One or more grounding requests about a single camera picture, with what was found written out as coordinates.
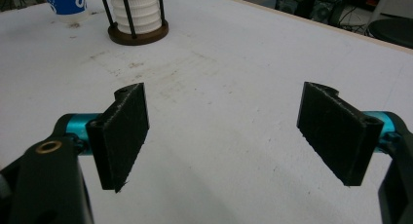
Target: table surface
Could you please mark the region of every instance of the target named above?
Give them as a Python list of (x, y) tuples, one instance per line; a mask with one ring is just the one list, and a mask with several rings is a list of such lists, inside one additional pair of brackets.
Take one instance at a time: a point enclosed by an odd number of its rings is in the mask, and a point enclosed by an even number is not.
[(103, 112), (144, 82), (151, 129), (122, 192), (80, 157), (95, 223), (380, 223), (390, 163), (346, 187), (296, 128), (303, 83), (388, 110), (413, 129), (411, 50), (239, 0), (164, 0), (168, 36), (114, 44), (101, 0), (89, 19), (37, 5), (0, 14), (0, 166), (66, 113)]

